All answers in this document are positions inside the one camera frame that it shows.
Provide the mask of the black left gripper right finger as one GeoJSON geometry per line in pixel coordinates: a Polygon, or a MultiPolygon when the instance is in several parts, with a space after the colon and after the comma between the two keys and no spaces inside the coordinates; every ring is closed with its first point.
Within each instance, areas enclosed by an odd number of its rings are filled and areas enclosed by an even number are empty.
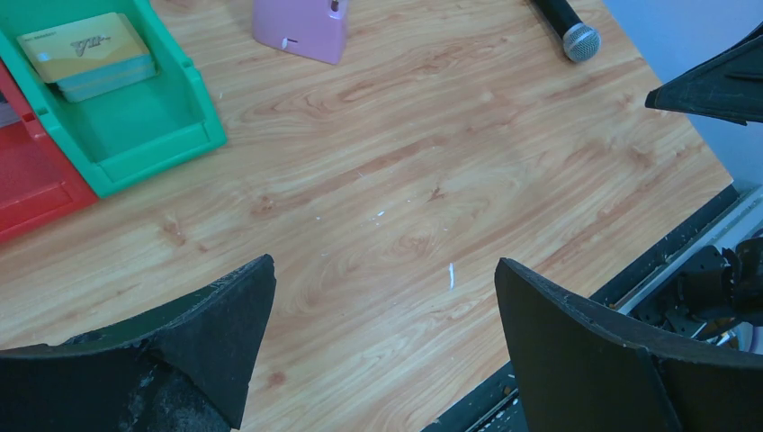
{"type": "Polygon", "coordinates": [[[531,430],[761,430],[760,355],[654,328],[512,259],[495,287],[531,430]]]}

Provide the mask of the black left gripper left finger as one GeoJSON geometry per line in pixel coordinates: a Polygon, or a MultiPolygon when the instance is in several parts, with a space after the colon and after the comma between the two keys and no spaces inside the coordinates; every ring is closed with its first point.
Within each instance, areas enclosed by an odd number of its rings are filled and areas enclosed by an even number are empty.
{"type": "Polygon", "coordinates": [[[264,255],[62,344],[3,350],[2,430],[240,428],[275,287],[274,261],[264,255]]]}

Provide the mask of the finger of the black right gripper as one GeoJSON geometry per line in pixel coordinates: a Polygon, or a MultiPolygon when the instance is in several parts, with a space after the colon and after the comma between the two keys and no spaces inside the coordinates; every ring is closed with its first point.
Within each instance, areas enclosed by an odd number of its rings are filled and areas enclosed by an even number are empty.
{"type": "Polygon", "coordinates": [[[645,99],[647,108],[740,125],[762,122],[762,27],[645,99]]]}

